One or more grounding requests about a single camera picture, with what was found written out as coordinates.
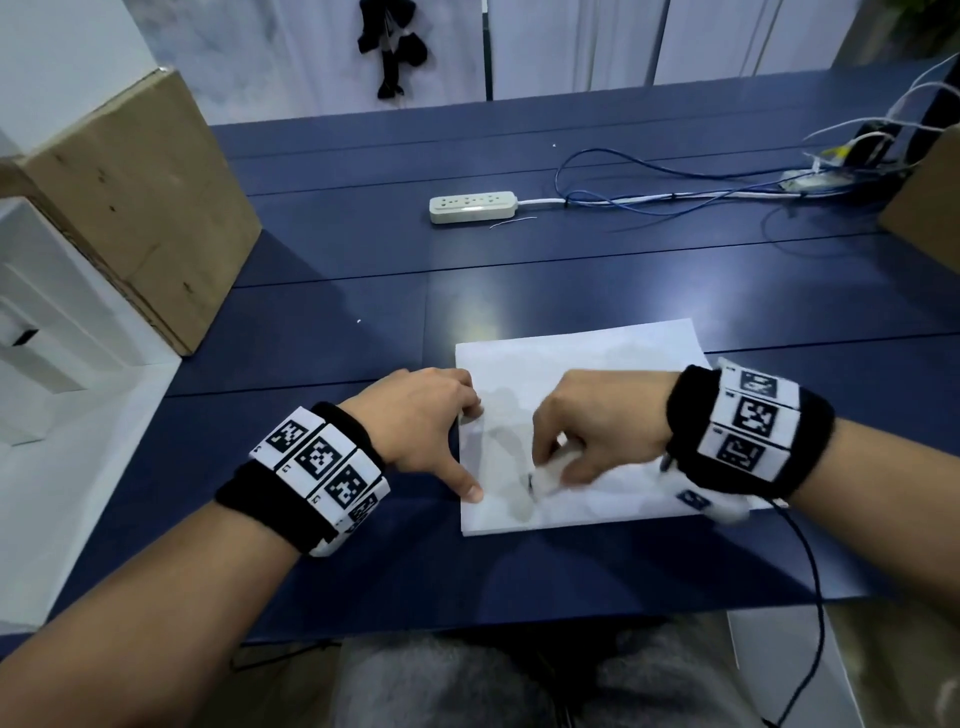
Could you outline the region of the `person's right hand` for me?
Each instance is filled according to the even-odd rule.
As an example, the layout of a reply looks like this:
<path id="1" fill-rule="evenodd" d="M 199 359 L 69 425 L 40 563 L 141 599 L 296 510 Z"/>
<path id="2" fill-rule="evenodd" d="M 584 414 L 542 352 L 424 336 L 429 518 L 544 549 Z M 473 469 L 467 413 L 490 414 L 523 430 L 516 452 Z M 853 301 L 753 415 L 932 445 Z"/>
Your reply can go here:
<path id="1" fill-rule="evenodd" d="M 534 411 L 532 459 L 550 458 L 560 434 L 585 446 L 608 446 L 626 465 L 661 457 L 672 431 L 666 418 L 678 371 L 569 370 Z"/>

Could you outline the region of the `person's left hand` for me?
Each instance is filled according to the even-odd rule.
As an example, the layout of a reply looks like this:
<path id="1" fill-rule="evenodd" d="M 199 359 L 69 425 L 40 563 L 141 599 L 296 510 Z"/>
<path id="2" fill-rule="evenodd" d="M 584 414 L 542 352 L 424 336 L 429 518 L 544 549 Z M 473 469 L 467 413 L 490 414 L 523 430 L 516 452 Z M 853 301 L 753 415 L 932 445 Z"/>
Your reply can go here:
<path id="1" fill-rule="evenodd" d="M 453 455 L 450 431 L 458 419 L 483 413 L 471 374 L 456 368 L 396 370 L 339 408 L 365 429 L 388 466 L 429 475 L 429 458 L 440 448 Z"/>

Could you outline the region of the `person's grey trousers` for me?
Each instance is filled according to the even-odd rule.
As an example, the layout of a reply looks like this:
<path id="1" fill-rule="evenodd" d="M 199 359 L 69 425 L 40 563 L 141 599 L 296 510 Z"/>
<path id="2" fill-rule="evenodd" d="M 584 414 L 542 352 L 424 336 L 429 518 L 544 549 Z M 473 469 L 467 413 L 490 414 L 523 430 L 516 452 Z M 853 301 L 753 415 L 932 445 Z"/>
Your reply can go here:
<path id="1" fill-rule="evenodd" d="M 329 728 L 764 728 L 698 617 L 595 617 L 345 640 Z"/>

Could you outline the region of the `person's left forearm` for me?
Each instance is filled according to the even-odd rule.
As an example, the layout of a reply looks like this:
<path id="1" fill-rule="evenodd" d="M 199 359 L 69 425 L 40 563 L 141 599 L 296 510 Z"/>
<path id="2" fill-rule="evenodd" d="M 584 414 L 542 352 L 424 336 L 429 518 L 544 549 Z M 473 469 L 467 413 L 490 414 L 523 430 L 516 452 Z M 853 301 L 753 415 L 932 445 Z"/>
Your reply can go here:
<path id="1" fill-rule="evenodd" d="M 210 502 L 0 661 L 0 728 L 181 728 L 300 559 Z"/>

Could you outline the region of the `white power strip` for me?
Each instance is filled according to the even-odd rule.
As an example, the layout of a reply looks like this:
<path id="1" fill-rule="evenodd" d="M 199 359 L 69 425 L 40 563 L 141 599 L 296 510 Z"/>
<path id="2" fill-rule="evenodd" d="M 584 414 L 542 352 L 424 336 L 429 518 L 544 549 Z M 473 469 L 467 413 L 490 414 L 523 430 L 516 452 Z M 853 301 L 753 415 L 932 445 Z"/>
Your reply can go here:
<path id="1" fill-rule="evenodd" d="M 469 193 L 431 198 L 428 214 L 434 225 L 496 223 L 515 217 L 519 206 L 514 192 Z"/>

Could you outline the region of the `small white marker pen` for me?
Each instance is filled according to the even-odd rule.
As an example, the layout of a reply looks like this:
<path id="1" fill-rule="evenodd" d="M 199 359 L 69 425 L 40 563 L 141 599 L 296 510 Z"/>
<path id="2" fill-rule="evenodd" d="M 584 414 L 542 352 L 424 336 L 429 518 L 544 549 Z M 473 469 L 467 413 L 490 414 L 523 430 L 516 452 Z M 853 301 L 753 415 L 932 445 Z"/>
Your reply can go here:
<path id="1" fill-rule="evenodd" d="M 533 503 L 539 504 L 561 491 L 584 490 L 592 486 L 591 484 L 569 484 L 563 480 L 565 469 L 570 463 L 582 457 L 584 449 L 580 441 L 566 440 L 552 449 L 546 463 L 534 467 L 527 481 L 527 491 Z"/>

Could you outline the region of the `person's right forearm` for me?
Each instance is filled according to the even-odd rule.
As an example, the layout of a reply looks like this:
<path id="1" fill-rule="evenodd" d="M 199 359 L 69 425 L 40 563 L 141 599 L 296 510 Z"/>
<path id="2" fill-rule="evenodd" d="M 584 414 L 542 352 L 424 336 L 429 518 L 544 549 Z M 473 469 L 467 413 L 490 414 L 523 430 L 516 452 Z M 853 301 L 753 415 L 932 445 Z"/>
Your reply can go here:
<path id="1" fill-rule="evenodd" d="M 787 503 L 960 628 L 960 457 L 838 418 Z"/>

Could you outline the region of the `large cardboard box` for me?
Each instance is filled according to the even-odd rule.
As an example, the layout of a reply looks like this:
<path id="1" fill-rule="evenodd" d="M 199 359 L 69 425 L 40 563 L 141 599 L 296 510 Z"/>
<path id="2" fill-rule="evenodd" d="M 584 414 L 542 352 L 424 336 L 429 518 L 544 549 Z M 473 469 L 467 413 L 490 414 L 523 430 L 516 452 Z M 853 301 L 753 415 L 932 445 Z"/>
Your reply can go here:
<path id="1" fill-rule="evenodd" d="M 180 356 L 192 356 L 262 225 L 178 70 L 159 68 L 35 150 L 0 155 L 23 197 Z"/>

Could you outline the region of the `stack of white paper sheets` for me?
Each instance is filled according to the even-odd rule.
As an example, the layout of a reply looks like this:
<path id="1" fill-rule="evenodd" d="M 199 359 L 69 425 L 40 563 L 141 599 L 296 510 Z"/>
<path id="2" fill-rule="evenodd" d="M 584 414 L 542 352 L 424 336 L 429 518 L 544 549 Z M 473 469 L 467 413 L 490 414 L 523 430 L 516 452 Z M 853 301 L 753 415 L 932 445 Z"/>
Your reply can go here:
<path id="1" fill-rule="evenodd" d="M 678 372 L 708 359 L 690 319 L 596 331 L 459 343 L 455 362 L 471 374 L 484 413 L 462 419 L 460 460 L 484 498 L 461 507 L 465 537 L 701 515 L 676 500 L 660 464 L 618 467 L 583 490 L 534 503 L 527 491 L 533 414 L 569 370 Z"/>

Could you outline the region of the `black wristband with marker tiles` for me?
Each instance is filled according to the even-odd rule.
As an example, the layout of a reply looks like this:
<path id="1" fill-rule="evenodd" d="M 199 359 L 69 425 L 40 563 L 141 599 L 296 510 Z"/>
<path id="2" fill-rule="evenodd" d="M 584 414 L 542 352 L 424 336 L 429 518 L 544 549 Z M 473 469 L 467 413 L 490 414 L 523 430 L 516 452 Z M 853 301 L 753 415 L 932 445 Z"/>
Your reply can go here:
<path id="1" fill-rule="evenodd" d="M 757 504 L 786 504 L 826 452 L 836 417 L 824 397 L 793 380 L 718 363 L 678 376 L 659 470 L 680 504 L 735 524 Z"/>
<path id="2" fill-rule="evenodd" d="M 273 428 L 214 501 L 321 559 L 337 552 L 390 491 L 364 426 L 341 407 L 317 402 Z"/>

